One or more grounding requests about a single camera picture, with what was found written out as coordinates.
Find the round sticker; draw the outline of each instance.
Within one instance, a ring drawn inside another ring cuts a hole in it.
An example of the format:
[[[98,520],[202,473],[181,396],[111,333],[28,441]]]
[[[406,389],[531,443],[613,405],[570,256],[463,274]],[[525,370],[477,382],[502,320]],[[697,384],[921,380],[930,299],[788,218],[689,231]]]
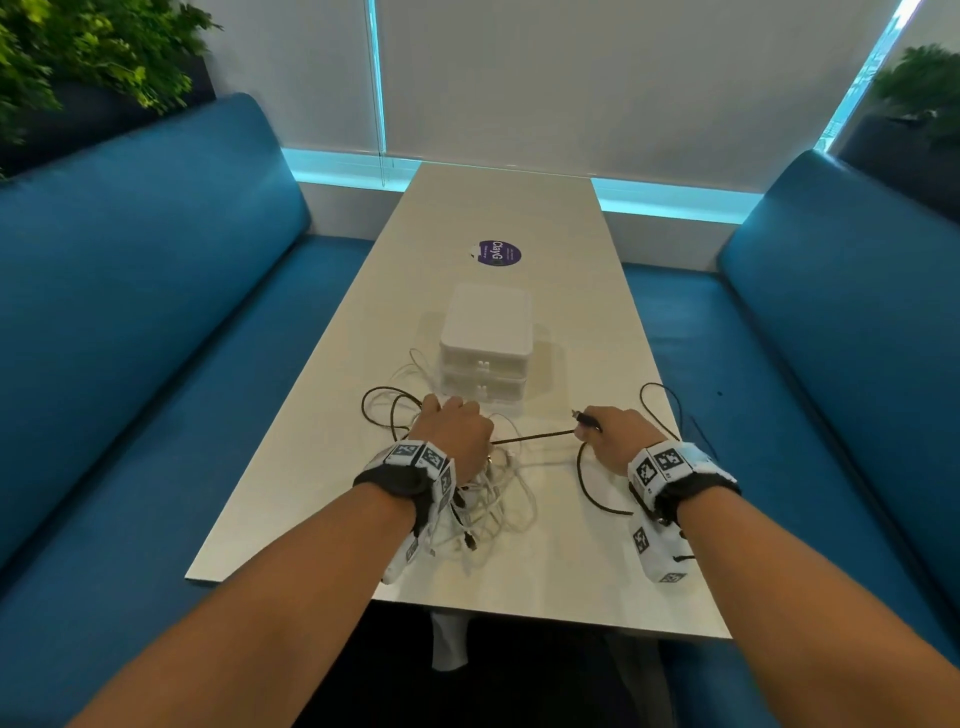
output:
[[[520,261],[520,248],[503,240],[482,240],[470,254],[484,265],[513,265]]]

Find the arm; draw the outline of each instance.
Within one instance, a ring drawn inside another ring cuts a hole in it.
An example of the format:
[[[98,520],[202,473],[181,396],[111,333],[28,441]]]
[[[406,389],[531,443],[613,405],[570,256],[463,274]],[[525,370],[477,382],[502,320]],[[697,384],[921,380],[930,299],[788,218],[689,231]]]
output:
[[[586,410],[578,427],[615,473],[662,441],[634,410]],[[710,488],[678,521],[774,715],[789,726],[943,726],[960,716],[960,671],[878,599],[750,503]]]
[[[483,466],[492,423],[476,402],[432,395],[411,439]],[[414,505],[350,489],[264,548],[124,667],[71,728],[289,726],[333,665],[413,528]]]

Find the dark floor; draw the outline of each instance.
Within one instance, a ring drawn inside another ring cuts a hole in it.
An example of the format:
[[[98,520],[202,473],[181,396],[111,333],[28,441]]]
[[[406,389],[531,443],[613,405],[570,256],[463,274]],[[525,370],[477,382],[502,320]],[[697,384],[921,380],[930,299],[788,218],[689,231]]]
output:
[[[448,673],[431,668],[432,644],[421,607],[372,602],[296,728],[640,723],[598,629],[478,617],[469,664]]]

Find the sofa cushion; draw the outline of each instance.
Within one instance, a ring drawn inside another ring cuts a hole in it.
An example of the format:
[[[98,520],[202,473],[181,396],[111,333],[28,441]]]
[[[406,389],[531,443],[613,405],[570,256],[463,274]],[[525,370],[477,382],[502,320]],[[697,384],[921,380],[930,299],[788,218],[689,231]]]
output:
[[[744,496],[960,665],[947,630],[723,283],[665,268],[624,271],[663,383]],[[703,442],[693,427],[684,436]],[[665,642],[661,654],[683,728],[776,725],[733,644]]]
[[[243,95],[0,186],[0,565],[307,224]]]
[[[300,242],[0,574],[0,725],[62,726],[206,594],[183,575],[369,249]]]
[[[809,152],[720,265],[960,615],[960,228]]]

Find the hand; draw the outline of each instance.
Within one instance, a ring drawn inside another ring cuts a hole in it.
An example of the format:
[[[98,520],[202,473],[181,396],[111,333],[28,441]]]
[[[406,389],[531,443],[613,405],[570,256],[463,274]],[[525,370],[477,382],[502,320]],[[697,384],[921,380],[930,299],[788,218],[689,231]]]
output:
[[[420,416],[407,437],[425,440],[452,457],[457,485],[473,479],[487,464],[493,423],[480,414],[480,405],[451,397],[443,409],[436,395],[423,398]]]
[[[573,434],[578,440],[590,443],[597,460],[618,475],[627,474],[627,466],[642,449],[666,440],[663,433],[635,409],[588,407],[584,414],[594,418],[603,432],[577,425]]]

